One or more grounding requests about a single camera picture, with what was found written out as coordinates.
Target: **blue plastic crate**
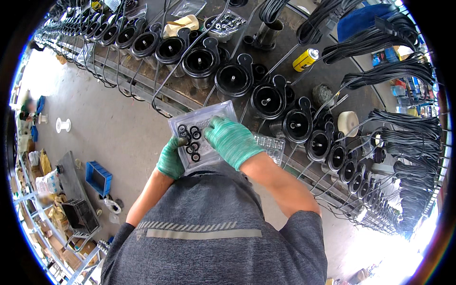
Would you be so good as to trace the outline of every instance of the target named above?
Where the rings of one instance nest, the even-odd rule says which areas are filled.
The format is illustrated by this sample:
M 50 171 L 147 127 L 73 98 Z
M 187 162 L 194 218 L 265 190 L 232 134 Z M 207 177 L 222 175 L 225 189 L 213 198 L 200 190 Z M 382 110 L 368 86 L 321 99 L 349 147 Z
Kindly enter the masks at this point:
M 94 171 L 101 176 L 101 179 L 94 179 Z M 98 162 L 89 161 L 86 164 L 86 182 L 90 184 L 103 198 L 111 190 L 111 179 L 113 175 L 104 169 Z

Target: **reflective stripe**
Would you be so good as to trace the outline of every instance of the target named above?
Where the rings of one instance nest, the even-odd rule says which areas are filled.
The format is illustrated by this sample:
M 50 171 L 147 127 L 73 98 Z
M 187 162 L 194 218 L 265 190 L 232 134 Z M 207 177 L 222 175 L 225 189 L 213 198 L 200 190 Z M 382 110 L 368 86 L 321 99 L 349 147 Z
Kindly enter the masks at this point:
M 161 229 L 148 229 L 146 236 L 148 238 L 176 238 L 176 239 L 215 239 L 215 238 L 262 238 L 259 229 L 230 229 L 218 232 L 208 233 L 189 233 L 176 232 Z

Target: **green glove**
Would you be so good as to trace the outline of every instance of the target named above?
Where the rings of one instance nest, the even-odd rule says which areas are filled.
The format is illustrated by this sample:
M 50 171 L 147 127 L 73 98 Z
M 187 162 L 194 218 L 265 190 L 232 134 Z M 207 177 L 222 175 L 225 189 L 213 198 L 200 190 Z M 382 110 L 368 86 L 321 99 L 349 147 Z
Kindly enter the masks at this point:
M 177 138 L 173 136 L 161 151 L 160 158 L 157 162 L 157 169 L 168 177 L 177 180 L 184 174 L 184 166 L 181 158 L 177 153 L 177 148 L 187 143 L 186 138 Z
M 220 156 L 236 171 L 250 157 L 264 151 L 242 124 L 213 116 L 203 135 Z

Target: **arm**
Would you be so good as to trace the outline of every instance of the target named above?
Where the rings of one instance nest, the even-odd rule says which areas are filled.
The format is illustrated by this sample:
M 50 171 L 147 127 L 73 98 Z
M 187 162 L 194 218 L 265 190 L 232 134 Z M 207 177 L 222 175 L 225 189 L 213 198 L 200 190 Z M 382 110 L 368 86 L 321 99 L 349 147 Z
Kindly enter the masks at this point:
M 157 204 L 173 182 L 174 179 L 155 168 L 144 186 L 143 192 L 131 206 L 126 222 L 136 227 L 144 215 Z
M 299 210 L 321 216 L 320 206 L 307 187 L 275 164 L 265 152 L 250 157 L 239 169 L 271 192 L 287 218 Z
M 226 162 L 265 186 L 288 218 L 299 210 L 321 215 L 318 203 L 306 186 L 277 166 L 246 127 L 214 116 L 203 134 Z
M 186 139 L 172 137 L 165 145 L 143 192 L 128 212 L 127 223 L 136 227 L 144 215 L 158 203 L 174 180 L 184 174 L 184 166 L 177 154 L 177 148 L 185 143 Z

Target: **yellow spray can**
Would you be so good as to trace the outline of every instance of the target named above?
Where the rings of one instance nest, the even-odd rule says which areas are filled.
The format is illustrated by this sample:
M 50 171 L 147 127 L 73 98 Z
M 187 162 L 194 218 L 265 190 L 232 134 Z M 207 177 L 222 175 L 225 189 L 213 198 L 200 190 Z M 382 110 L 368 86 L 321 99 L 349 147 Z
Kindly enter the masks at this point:
M 293 61 L 293 68 L 297 72 L 301 72 L 308 66 L 312 65 L 318 59 L 318 50 L 309 48 Z

